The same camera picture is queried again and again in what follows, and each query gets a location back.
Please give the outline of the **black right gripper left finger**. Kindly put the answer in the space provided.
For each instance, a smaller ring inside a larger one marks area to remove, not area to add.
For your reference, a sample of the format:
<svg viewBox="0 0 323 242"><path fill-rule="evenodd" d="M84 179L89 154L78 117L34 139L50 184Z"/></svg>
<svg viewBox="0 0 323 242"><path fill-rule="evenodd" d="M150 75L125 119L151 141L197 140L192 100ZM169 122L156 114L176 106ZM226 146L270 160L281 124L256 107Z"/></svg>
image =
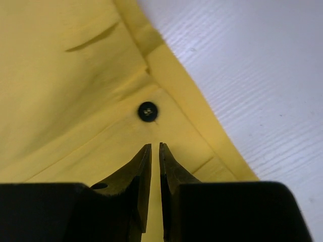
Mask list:
<svg viewBox="0 0 323 242"><path fill-rule="evenodd" d="M141 241L151 145L120 169L82 183L1 184L1 241Z"/></svg>

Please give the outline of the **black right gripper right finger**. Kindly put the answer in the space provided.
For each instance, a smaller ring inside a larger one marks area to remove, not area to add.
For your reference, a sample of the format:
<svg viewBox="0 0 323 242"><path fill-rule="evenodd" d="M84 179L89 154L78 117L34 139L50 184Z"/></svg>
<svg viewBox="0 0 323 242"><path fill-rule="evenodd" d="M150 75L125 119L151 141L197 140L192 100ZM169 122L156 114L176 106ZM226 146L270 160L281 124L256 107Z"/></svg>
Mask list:
<svg viewBox="0 0 323 242"><path fill-rule="evenodd" d="M159 145L165 241L312 241L291 191L274 181L203 183Z"/></svg>

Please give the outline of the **yellow trousers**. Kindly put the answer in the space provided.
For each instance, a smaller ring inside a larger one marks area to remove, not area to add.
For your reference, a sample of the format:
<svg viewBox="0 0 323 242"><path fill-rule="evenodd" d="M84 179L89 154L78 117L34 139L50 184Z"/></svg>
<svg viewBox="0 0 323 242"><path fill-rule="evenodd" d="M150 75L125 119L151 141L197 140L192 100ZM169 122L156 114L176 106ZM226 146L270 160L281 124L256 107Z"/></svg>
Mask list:
<svg viewBox="0 0 323 242"><path fill-rule="evenodd" d="M150 143L162 241L161 142L205 182L257 180L136 1L1 1L1 182L93 185Z"/></svg>

